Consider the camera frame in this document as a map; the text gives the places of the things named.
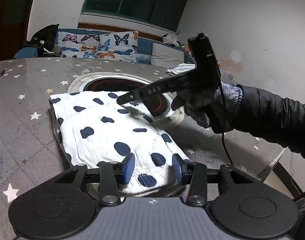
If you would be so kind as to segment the right hand knitted glove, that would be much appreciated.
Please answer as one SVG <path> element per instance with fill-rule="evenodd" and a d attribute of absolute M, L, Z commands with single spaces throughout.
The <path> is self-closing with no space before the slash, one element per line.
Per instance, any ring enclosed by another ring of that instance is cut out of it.
<path fill-rule="evenodd" d="M 236 115 L 243 97 L 238 86 L 221 83 L 221 87 L 193 92 L 189 101 L 184 102 L 178 93 L 171 104 L 175 110 L 184 107 L 190 116 L 203 128 L 212 128 L 215 132 L 228 132 L 233 129 L 233 117 Z"/>

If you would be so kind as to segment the right forearm black jacket sleeve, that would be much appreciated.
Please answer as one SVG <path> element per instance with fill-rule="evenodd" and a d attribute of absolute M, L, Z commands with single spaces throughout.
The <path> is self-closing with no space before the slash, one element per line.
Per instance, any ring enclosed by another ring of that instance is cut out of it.
<path fill-rule="evenodd" d="M 305 104 L 263 89 L 238 85 L 242 99 L 233 125 L 305 159 Z"/>

